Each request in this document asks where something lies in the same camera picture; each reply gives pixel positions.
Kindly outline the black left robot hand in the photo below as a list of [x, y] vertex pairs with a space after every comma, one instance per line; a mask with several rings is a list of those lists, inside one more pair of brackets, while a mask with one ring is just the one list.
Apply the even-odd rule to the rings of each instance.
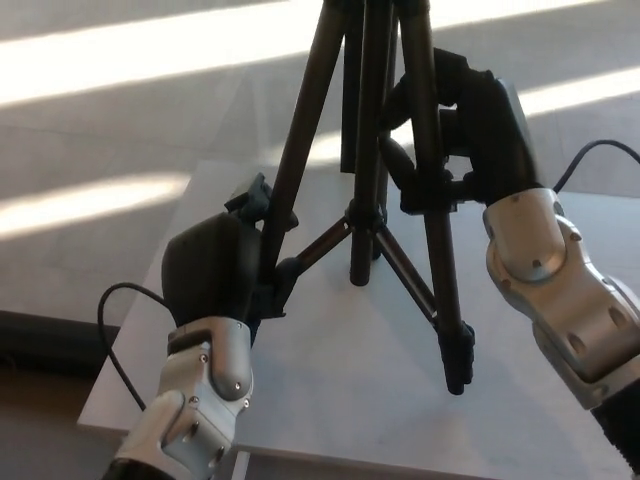
[[266, 218], [271, 194], [259, 173], [234, 191], [224, 212], [169, 241], [161, 284], [178, 327], [206, 317], [227, 317], [241, 321], [255, 339], [262, 320], [284, 315], [302, 262], [287, 258], [271, 279], [258, 279], [262, 232], [256, 223]]

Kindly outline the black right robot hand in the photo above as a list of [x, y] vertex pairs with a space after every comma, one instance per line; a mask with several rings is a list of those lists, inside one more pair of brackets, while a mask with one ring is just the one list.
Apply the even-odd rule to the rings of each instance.
[[445, 157], [470, 160], [472, 170], [455, 181], [444, 169], [426, 178], [403, 147], [387, 134], [410, 119], [415, 105], [402, 76], [383, 107], [378, 137], [382, 162], [409, 215], [453, 211], [465, 201], [489, 206], [525, 190], [541, 188], [528, 124], [516, 90], [490, 71], [478, 71], [461, 55], [434, 50], [437, 100]]

